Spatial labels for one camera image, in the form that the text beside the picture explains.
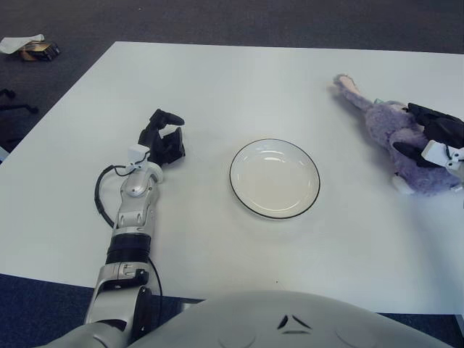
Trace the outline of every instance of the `plate rim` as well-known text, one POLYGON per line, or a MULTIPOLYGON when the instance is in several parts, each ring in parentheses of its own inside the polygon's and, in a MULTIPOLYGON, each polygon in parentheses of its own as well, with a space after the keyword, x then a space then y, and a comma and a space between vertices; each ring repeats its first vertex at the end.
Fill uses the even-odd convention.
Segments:
POLYGON ((321 187, 321 182, 320 182, 320 174, 319 174, 319 169, 318 169, 318 166, 314 163, 314 161, 312 160, 311 156, 307 154, 307 152, 305 150, 303 150, 301 147, 291 143, 290 141, 287 141, 287 140, 282 140, 282 139, 276 139, 276 138, 262 138, 262 139, 257 139, 257 140, 254 140, 252 141, 251 143, 248 143, 246 145, 244 145, 243 147, 240 148, 240 150, 237 151, 237 153, 235 154, 235 156, 233 156, 233 159, 231 161, 231 165, 229 166, 229 182, 231 183, 231 187, 232 187, 232 191, 233 193, 235 194, 235 197, 237 197, 237 199, 248 209, 248 210, 251 210, 254 214, 258 214, 260 216, 263 216, 264 218, 269 218, 269 219, 273 219, 273 220, 287 220, 287 219, 291 219, 291 218, 295 218, 296 216, 298 215, 301 215, 303 214, 304 212, 308 211, 309 208, 311 208, 314 203, 316 203, 316 201, 318 200, 318 197, 319 197, 319 193, 320 193, 320 187, 321 187), (288 143, 292 146, 295 146, 296 148, 298 148, 299 150, 301 150, 306 156, 307 158, 310 159, 311 163, 314 165, 314 168, 316 169, 316 173, 318 174, 318 180, 319 180, 319 185, 318 185, 318 192, 316 193, 316 196, 314 197, 314 200, 312 201, 312 203, 303 211, 299 212, 298 214, 295 214, 295 215, 291 215, 291 216, 286 216, 286 217, 274 217, 274 216, 269 216, 269 215, 266 215, 266 214, 262 214, 260 212, 257 212, 256 210, 253 210, 252 208, 250 208, 248 205, 246 205, 244 203, 244 201, 242 201, 239 197, 239 195, 237 194, 237 192, 235 191, 235 188, 233 187, 233 184, 232 184, 232 165, 233 163, 235 162, 235 159, 237 158, 237 156, 239 155, 239 153, 241 152, 241 150, 245 149, 247 146, 250 146, 251 144, 254 144, 254 143, 257 143, 258 141, 264 141, 264 140, 275 140, 275 141, 282 141, 284 143, 288 143))

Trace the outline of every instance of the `dark carpet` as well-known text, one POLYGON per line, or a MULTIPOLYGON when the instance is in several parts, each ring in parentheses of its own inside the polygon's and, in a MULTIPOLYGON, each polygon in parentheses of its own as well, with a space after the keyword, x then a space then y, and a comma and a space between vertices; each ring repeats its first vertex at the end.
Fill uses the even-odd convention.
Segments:
MULTIPOLYGON (((43 33, 62 50, 53 62, 0 56, 0 89, 17 92, 0 104, 40 109, 0 113, 8 150, 114 41, 464 52, 462 0, 16 0, 0 14, 0 38, 43 33)), ((0 294, 0 347, 33 347, 80 325, 91 289, 0 275, 0 294)), ((163 320, 179 306, 167 298, 163 320)), ((451 315, 387 316, 464 347, 451 315)))

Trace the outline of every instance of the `silver robotic arm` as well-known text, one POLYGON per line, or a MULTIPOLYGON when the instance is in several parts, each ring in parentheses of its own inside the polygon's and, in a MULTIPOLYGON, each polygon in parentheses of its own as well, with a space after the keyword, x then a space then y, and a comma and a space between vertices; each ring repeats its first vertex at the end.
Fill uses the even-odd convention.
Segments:
POLYGON ((183 120, 157 110, 142 130, 138 144, 130 147, 129 165, 111 165, 99 176, 96 208, 112 227, 107 259, 100 269, 85 325, 46 347, 127 347, 151 331, 153 291, 149 284, 152 278, 158 280, 162 296, 157 270, 149 258, 154 206, 159 197, 158 185, 162 182, 161 166, 185 155, 180 128, 161 137, 159 131, 169 124, 182 125, 183 120), (121 205, 114 222, 99 198, 102 178, 113 170, 119 176, 127 176, 120 189, 121 205))
POLYGON ((122 203, 85 325, 46 347, 123 348, 151 331, 153 291, 148 284, 157 275, 149 264, 149 251, 162 171, 147 161, 147 152, 149 148, 142 145, 129 150, 131 165, 120 190, 122 203), (138 162, 131 157, 144 159, 138 162))

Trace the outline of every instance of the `robotic arm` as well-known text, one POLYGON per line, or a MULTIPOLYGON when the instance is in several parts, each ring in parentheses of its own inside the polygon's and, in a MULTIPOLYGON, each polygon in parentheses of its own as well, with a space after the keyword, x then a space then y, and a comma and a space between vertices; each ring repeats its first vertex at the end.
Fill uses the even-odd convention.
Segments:
POLYGON ((397 142, 393 144, 395 149, 415 160, 419 167, 445 167, 464 182, 464 122, 411 103, 407 111, 424 127, 423 133, 429 142, 424 149, 397 142))
POLYGON ((113 230, 107 259, 100 269, 85 325, 48 347, 126 347, 151 331, 152 277, 156 276, 162 291, 157 270, 149 258, 154 205, 162 182, 161 166, 185 156, 181 129, 164 137, 160 130, 166 125, 183 124, 180 117, 158 109, 142 130, 138 144, 129 148, 129 165, 110 165, 99 176, 96 207, 113 230), (119 176, 127 176, 120 189, 122 202, 114 222, 99 198, 102 178, 112 170, 119 176))

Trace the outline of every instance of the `purple stuffed toy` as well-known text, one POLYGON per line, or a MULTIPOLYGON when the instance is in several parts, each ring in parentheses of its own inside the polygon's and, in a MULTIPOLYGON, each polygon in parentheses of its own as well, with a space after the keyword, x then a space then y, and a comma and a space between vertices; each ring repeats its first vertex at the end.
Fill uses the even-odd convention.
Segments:
POLYGON ((443 167, 418 167, 414 160, 392 146, 399 141, 423 149, 428 143, 414 116, 407 112, 406 105, 397 101, 373 103, 367 100, 347 75, 338 75, 333 82, 346 99, 364 112, 370 136, 390 153, 396 169, 392 182, 398 191, 430 196, 460 184, 460 180, 443 167))

